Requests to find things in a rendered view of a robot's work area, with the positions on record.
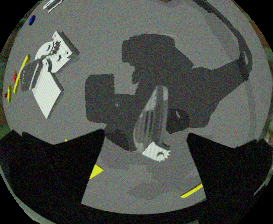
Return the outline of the small blue block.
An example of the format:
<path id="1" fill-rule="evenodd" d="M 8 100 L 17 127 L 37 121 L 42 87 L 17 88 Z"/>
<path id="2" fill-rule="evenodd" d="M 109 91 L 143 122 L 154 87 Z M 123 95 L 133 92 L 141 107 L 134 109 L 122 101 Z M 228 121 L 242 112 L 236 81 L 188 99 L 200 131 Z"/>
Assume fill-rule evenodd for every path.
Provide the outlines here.
<path id="1" fill-rule="evenodd" d="M 30 23 L 28 23 L 28 26 L 31 26 L 31 24 L 34 22 L 35 22 L 35 15 L 32 15 L 30 19 Z"/>

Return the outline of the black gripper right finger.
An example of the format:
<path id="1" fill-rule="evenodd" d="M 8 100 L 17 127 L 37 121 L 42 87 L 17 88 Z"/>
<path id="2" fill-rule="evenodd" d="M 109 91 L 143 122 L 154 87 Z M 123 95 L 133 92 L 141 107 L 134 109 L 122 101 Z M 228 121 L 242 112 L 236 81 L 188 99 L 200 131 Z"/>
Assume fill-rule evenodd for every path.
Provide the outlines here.
<path id="1" fill-rule="evenodd" d="M 246 153 L 256 147 L 257 139 L 248 141 L 241 147 L 229 148 L 214 143 L 207 137 L 188 133 L 187 143 L 192 159 L 195 160 L 193 163 L 196 164 L 195 167 L 199 171 L 207 200 L 209 200 L 217 193 L 221 193 L 221 186 L 226 183 L 226 180 L 230 179 Z"/>

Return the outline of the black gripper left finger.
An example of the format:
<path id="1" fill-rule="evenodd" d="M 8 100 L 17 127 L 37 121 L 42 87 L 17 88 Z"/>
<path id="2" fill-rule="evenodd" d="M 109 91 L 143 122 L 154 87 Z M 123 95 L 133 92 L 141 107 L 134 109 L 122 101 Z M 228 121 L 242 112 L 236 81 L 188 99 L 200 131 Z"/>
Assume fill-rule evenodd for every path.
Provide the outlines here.
<path id="1" fill-rule="evenodd" d="M 83 200 L 89 176 L 104 144 L 104 129 L 85 133 L 69 141 L 48 144 L 44 140 L 22 132 L 32 156 L 47 164 L 61 186 L 67 190 L 71 200 Z M 28 152 L 28 153 L 30 153 Z"/>

